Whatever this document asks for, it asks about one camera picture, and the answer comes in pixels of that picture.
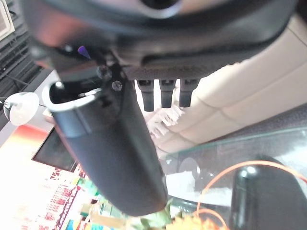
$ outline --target black object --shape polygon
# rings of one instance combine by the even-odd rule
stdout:
[[[155,15],[172,10],[176,1],[20,2],[38,42],[64,50],[69,47],[68,51],[85,46],[111,52],[128,79],[151,81],[200,79],[225,65],[250,58],[283,32],[297,3],[226,0],[189,5],[178,1],[181,5],[170,14],[172,17],[157,19]],[[154,11],[144,11],[144,5]],[[144,101],[150,102],[149,95],[143,95]],[[190,104],[188,94],[182,99],[183,106]],[[144,107],[150,111],[152,105]]]
[[[307,199],[294,176],[268,166],[251,167],[255,171],[244,167],[236,172],[229,228],[307,229]]]
[[[175,80],[160,80],[161,90],[161,106],[162,108],[170,108],[172,106],[173,90],[175,88]]]
[[[151,112],[154,110],[154,81],[153,80],[139,80],[138,86],[142,92],[144,101],[144,110]]]
[[[140,216],[163,209],[165,176],[136,100],[132,82],[113,65],[112,79],[102,91],[67,98],[56,84],[43,95],[58,124],[58,132],[91,180],[118,209]],[[122,84],[120,91],[112,83]]]
[[[63,145],[55,129],[51,130],[32,160],[69,172],[75,171],[78,165]]]
[[[64,85],[52,85],[45,97],[62,140],[104,195],[129,215],[166,203],[164,175],[130,81],[145,83],[144,107],[151,111],[153,85],[147,83],[181,79],[179,104],[187,107],[202,77],[271,44],[297,3],[210,2],[20,1],[34,37],[33,55],[55,68]],[[80,46],[91,60],[77,52]],[[111,67],[112,79],[99,81],[97,66]],[[115,79],[119,91],[111,87]],[[170,90],[162,89],[164,107]]]

